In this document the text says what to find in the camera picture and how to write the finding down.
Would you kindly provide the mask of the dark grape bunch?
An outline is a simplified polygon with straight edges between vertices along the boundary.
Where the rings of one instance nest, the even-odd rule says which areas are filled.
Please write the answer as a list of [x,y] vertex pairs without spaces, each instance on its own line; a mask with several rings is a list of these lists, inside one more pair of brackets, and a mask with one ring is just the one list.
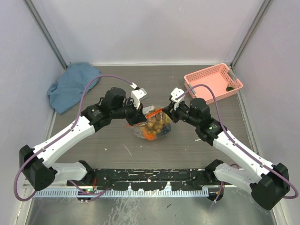
[[171,132],[171,124],[164,124],[160,133],[157,133],[157,137],[161,138],[166,136],[169,132]]

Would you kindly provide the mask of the brown longan bunch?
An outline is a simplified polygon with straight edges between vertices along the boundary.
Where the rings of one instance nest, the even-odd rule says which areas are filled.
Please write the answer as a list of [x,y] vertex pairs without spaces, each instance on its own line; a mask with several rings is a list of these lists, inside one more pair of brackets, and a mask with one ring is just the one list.
[[167,124],[167,121],[165,117],[158,114],[156,116],[153,116],[147,120],[147,123],[145,125],[145,130],[150,134],[156,135],[157,133],[160,133],[161,129],[163,128],[163,125]]

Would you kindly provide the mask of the clear zip top bag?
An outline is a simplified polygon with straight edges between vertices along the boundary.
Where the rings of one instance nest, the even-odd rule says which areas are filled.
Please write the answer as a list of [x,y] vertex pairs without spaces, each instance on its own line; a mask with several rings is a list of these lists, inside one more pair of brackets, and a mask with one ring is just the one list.
[[133,126],[126,125],[126,128],[131,128],[136,136],[148,141],[154,141],[165,137],[171,132],[171,120],[162,111],[161,107],[154,105],[147,106],[143,108],[143,114],[147,119],[145,122]]

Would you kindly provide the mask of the orange persimmon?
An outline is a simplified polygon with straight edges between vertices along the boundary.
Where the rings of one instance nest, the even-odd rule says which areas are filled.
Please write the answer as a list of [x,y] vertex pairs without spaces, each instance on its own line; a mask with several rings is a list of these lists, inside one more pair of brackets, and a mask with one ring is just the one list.
[[156,136],[154,134],[152,134],[152,133],[149,134],[146,130],[144,131],[143,136],[146,140],[149,140],[149,141],[156,139]]

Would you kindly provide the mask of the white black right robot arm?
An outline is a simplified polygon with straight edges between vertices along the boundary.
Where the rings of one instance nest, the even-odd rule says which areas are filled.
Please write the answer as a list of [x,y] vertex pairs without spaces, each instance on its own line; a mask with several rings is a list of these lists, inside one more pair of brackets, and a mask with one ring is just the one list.
[[227,128],[214,119],[202,98],[194,98],[190,105],[184,101],[171,102],[163,108],[176,123],[183,121],[193,127],[198,137],[229,156],[241,169],[232,168],[221,160],[205,167],[206,180],[215,185],[219,181],[230,183],[250,193],[254,201],[271,210],[289,191],[289,173],[282,163],[274,165],[261,158],[238,141]]

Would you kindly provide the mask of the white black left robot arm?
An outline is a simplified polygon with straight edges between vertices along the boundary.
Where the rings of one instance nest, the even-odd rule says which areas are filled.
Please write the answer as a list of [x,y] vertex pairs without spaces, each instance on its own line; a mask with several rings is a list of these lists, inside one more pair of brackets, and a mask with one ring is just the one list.
[[77,120],[52,138],[33,148],[22,147],[19,153],[22,173],[36,191],[65,180],[91,185],[96,175],[85,161],[57,163],[57,159],[81,140],[108,126],[113,119],[126,119],[129,125],[145,122],[141,100],[146,95],[144,89],[136,89],[127,98],[123,89],[111,88],[98,103],[88,106]]

